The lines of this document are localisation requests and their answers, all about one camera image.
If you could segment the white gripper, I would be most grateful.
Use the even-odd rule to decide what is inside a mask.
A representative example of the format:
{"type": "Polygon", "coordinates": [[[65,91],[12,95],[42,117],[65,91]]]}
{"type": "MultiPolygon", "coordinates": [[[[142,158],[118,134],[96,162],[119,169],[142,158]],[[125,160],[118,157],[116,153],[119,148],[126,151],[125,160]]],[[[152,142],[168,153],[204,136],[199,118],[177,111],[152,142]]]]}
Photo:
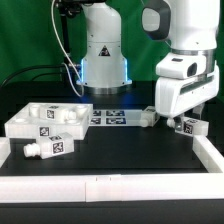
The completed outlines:
{"type": "Polygon", "coordinates": [[[174,118],[175,129],[183,129],[183,116],[194,107],[201,119],[206,101],[219,91],[217,62],[207,62],[203,55],[168,54],[156,66],[159,76],[155,90],[155,108],[158,114],[174,118]]]}

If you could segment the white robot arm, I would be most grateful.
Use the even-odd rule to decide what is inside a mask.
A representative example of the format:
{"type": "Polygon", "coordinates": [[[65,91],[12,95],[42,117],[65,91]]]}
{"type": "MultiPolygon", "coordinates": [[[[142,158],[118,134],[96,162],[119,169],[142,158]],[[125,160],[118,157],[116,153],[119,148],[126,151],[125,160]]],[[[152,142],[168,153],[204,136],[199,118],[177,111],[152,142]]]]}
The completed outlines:
{"type": "MultiPolygon", "coordinates": [[[[121,17],[105,2],[82,6],[87,22],[87,54],[81,80],[96,94],[114,93],[131,84],[121,53],[121,17]]],[[[171,42],[156,65],[156,112],[176,118],[215,97],[219,67],[215,60],[220,0],[150,0],[142,28],[152,40],[171,42]]]]}

